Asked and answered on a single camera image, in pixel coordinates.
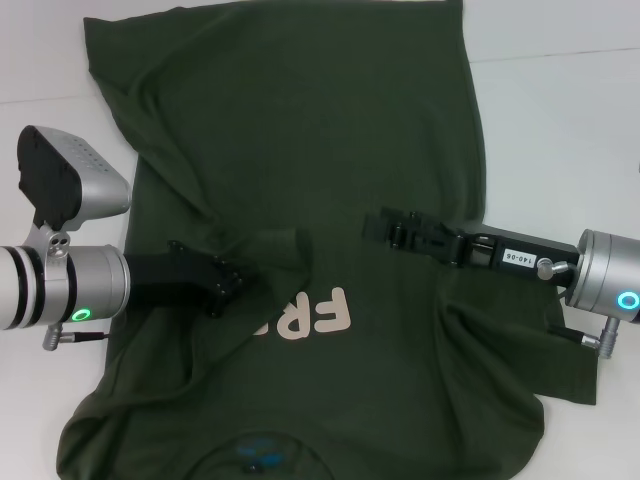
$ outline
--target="dark green t-shirt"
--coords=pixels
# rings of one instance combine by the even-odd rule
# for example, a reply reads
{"label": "dark green t-shirt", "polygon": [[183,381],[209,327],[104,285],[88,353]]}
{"label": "dark green t-shirt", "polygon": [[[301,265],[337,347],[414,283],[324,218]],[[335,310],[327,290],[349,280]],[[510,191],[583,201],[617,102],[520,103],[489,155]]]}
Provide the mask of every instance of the dark green t-shirt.
{"label": "dark green t-shirt", "polygon": [[534,393],[595,402],[593,351],[546,334],[553,288],[361,238],[387,206],[479,220],[484,156],[445,2],[242,2],[87,19],[140,153],[127,249],[179,240],[260,281],[212,320],[116,319],[60,444],[80,479],[506,479]]}

